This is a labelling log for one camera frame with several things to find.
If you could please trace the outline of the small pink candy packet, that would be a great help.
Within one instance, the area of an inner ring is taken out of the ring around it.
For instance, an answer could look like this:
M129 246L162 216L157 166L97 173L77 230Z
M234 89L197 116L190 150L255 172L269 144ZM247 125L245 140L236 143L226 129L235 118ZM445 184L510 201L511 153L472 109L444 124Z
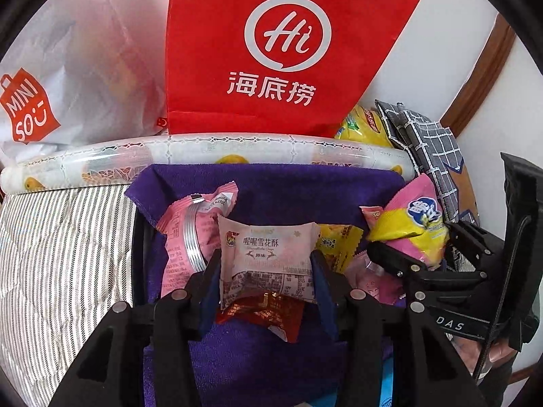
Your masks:
M366 251L355 255L343 273L354 289L362 289L380 303L395 305L405 296L401 280L372 262Z

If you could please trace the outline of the strawberry white snack packet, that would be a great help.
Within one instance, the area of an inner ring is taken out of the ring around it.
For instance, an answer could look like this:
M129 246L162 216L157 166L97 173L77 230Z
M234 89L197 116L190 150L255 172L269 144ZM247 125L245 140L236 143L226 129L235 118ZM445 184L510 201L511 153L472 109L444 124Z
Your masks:
M368 223L377 221L384 211L380 206L361 206L360 210Z

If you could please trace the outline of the grey checked folded cloth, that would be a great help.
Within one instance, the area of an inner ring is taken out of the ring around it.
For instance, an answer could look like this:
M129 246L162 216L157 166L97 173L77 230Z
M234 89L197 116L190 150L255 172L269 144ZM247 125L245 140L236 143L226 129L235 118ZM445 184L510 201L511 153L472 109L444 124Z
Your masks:
M478 224L480 214L468 167L453 132L401 103L376 100L375 108L389 140L409 151L419 172L433 181L444 219Z

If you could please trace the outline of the blue tissue pack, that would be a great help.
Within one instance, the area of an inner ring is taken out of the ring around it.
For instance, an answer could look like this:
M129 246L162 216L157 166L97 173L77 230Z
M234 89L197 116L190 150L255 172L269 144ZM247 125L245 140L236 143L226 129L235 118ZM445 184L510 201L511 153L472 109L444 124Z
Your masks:
M375 361L377 355L364 358L362 364L350 361L337 392L300 406L392 406L393 355Z

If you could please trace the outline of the red snack packet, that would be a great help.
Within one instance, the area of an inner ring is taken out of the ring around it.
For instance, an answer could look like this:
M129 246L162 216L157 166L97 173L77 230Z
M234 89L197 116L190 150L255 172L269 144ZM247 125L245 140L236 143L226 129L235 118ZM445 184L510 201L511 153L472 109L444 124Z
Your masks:
M236 299L216 314L216 322L225 324L237 319L263 327L286 343L297 341L305 302L273 292Z

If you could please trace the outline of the red Haidilao paper bag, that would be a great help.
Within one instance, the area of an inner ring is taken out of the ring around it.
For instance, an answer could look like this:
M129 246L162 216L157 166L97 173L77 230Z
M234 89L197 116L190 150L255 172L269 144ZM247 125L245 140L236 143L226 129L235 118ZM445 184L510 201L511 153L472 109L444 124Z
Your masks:
M169 0L169 131L331 137L419 1Z

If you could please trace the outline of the pale pink nougat packet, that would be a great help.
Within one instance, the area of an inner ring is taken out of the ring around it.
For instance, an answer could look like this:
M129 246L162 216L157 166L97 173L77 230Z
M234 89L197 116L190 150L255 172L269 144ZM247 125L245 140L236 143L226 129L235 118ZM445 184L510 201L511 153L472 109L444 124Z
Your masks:
M218 228L223 310L264 292L315 301L310 254L318 241L317 223L255 226L220 217Z

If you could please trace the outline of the white Miniso plastic bag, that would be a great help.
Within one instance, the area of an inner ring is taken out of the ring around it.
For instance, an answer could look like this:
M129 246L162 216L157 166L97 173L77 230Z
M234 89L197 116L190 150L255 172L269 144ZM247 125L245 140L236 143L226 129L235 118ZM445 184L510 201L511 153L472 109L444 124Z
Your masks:
M1 61L1 164L154 135L165 96L111 0L48 0Z

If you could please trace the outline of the pink yellow chip bag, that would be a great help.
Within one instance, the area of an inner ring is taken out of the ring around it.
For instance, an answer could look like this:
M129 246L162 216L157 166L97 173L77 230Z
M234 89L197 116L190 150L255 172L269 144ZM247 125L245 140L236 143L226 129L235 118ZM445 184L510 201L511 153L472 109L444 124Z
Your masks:
M445 255L448 229L433 181L422 174L394 195L377 221L367 222L368 241L381 241L430 269Z

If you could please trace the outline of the purple towel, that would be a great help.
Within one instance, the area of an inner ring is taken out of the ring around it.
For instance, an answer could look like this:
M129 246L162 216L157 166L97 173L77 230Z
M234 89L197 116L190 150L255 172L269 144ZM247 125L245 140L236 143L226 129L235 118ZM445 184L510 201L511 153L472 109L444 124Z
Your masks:
M359 207L385 206L404 187L387 170L305 164L153 164L125 194L155 226L175 201L212 193L235 182L229 217L249 225L308 222L368 226ZM305 307L298 339L290 344L264 327L232 320L190 343L205 406L296 406L334 393L343 375L344 343L323 330L314 305Z

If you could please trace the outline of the pink silver-striped snack packet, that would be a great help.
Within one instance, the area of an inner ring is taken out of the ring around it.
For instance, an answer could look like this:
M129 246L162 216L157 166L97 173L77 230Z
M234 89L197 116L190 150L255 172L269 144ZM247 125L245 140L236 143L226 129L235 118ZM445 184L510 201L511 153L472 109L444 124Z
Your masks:
M228 216L237 198L238 186L229 182L211 194L193 193L168 207L156 226L167 237L162 296L185 288L191 276L206 270L220 247L218 219Z

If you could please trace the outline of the brown wooden door frame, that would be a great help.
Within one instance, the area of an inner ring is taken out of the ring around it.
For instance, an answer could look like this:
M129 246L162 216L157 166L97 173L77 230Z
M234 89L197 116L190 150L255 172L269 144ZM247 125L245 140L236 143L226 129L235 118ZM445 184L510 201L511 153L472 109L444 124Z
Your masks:
M465 130L493 89L515 41L513 28L502 14L498 14L468 80L440 119L441 124L449 128L455 137Z

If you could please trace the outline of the yellow pyramid snack packet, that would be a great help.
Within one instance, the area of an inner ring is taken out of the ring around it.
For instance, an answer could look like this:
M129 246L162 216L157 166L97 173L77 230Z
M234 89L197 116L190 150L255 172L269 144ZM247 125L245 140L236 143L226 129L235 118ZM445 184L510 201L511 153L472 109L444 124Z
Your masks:
M343 273L362 241L363 230L354 225L319 224L315 249L321 251L333 272Z

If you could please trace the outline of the yellow snack bag behind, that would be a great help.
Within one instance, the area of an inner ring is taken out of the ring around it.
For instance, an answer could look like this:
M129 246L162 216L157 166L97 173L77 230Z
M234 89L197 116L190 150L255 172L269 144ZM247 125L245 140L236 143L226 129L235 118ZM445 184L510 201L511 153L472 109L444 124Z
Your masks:
M355 105L336 132L335 139L393 148L382 120L372 109Z

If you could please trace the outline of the rolled patterned mat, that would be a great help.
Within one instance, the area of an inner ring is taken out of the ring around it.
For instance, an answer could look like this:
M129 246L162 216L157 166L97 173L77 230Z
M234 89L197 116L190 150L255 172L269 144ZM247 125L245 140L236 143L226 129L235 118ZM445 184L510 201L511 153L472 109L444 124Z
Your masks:
M289 134L189 133L109 141L8 166L1 188L16 195L44 190L128 185L152 164L323 164L419 174L405 150Z

